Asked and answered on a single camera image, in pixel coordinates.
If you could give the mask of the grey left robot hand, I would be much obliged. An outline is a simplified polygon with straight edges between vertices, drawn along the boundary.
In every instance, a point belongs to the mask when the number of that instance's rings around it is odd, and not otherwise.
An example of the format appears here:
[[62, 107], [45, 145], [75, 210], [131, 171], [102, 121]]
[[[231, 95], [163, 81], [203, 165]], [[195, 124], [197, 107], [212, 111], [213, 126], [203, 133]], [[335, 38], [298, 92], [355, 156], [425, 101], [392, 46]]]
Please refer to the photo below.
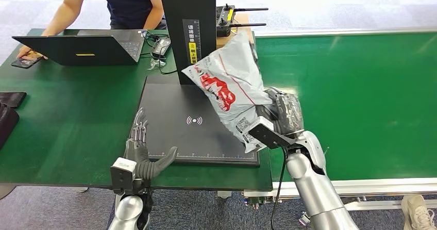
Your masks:
[[129, 138], [126, 141], [125, 158], [136, 162], [136, 178], [151, 180], [158, 176], [177, 157], [178, 147], [173, 146], [168, 153], [157, 161], [151, 161], [146, 146], [148, 119], [141, 107], [137, 111]]

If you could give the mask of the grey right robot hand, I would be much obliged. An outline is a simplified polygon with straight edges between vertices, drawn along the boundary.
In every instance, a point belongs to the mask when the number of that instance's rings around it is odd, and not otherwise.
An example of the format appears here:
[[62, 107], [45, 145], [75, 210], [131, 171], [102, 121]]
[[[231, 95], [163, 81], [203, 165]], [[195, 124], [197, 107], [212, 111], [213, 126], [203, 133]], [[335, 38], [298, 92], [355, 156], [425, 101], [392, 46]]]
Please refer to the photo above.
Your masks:
[[274, 131], [282, 135], [292, 135], [304, 131], [304, 120], [300, 101], [295, 94], [275, 87], [265, 91], [272, 100], [270, 105], [257, 105], [256, 113], [273, 123]]

